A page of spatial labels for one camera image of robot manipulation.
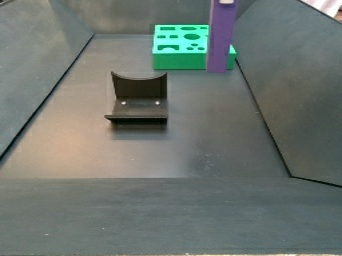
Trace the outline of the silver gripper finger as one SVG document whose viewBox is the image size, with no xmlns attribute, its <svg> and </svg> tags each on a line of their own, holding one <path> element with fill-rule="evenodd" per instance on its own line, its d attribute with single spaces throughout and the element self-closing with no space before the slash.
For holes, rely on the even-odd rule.
<svg viewBox="0 0 342 256">
<path fill-rule="evenodd" d="M 234 0 L 220 0 L 221 4 L 233 4 Z"/>
</svg>

